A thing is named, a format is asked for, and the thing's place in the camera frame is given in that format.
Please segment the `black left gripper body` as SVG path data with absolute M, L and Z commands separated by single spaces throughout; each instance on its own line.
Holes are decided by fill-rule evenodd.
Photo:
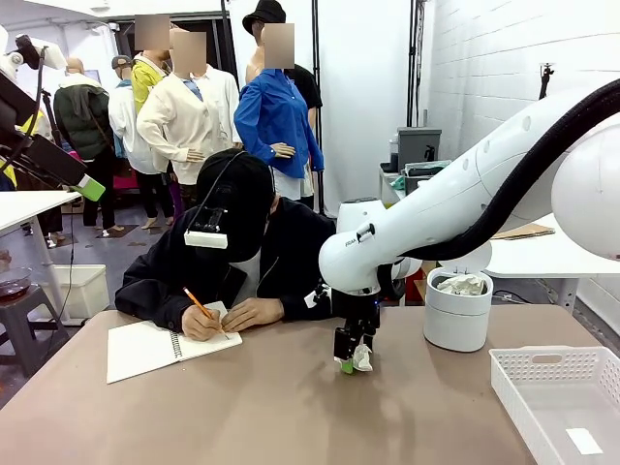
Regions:
M 27 138 L 16 127 L 24 125 L 33 115 L 35 100 L 20 89 L 4 73 L 1 80 L 1 143 L 7 146 L 17 146 L 25 140 L 25 145 L 32 144 L 32 138 Z

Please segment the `person left hand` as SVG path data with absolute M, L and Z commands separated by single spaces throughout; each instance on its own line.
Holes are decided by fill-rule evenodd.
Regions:
M 276 323 L 284 317 L 279 299 L 250 297 L 235 305 L 222 319 L 225 332 L 240 332 L 253 326 Z

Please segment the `person right hand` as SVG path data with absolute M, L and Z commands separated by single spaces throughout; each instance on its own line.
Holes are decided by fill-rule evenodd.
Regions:
M 195 341 L 206 341 L 221 333 L 220 314 L 218 310 L 209 309 L 206 315 L 199 306 L 191 305 L 181 317 L 183 334 Z

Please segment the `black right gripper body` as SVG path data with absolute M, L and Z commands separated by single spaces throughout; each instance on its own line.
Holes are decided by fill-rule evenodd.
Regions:
M 377 294 L 352 295 L 333 290 L 331 307 L 334 316 L 345 320 L 342 329 L 349 335 L 375 335 L 380 327 Z

